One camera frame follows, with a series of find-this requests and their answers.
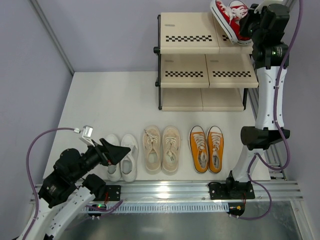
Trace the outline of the red canvas sneaker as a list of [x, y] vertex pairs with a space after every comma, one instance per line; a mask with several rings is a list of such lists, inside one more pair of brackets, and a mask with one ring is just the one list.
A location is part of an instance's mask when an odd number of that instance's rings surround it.
[[238, 42], [236, 31], [239, 28], [235, 22], [236, 15], [233, 13], [232, 9], [220, 0], [212, 0], [210, 9], [231, 43], [236, 44]]
[[228, 7], [231, 10], [230, 26], [233, 29], [237, 43], [241, 46], [249, 45], [252, 40], [249, 37], [240, 35], [240, 20], [242, 20], [248, 14], [248, 7], [240, 0], [233, 0], [229, 3]]

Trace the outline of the beige lace sneaker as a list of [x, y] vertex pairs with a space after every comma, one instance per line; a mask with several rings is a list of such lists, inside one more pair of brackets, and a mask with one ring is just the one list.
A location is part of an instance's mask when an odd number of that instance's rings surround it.
[[142, 145], [146, 171], [155, 175], [161, 170], [161, 136], [155, 125], [147, 126], [143, 131]]
[[181, 136], [174, 126], [167, 126], [162, 135], [162, 171], [174, 175], [178, 171], [181, 148]]

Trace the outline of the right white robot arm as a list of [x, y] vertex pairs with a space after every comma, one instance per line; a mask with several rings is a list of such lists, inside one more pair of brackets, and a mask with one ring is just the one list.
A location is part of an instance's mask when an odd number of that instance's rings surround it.
[[280, 0], [253, 4], [240, 20], [239, 34], [253, 41], [252, 57], [258, 79], [258, 114], [254, 126], [240, 132], [243, 148], [239, 160], [218, 193], [220, 199], [254, 199], [250, 171], [254, 158], [261, 158], [270, 146], [290, 137], [282, 116], [283, 88], [289, 65], [288, 45], [282, 42], [290, 10]]

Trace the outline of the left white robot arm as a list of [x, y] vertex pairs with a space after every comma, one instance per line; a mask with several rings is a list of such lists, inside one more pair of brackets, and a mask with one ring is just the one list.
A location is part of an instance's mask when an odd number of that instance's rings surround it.
[[93, 200], [108, 196], [106, 182], [91, 174], [98, 165], [118, 164], [131, 149], [100, 139], [85, 153], [75, 148], [64, 150], [35, 194], [36, 207], [20, 240], [57, 240], [75, 216]]

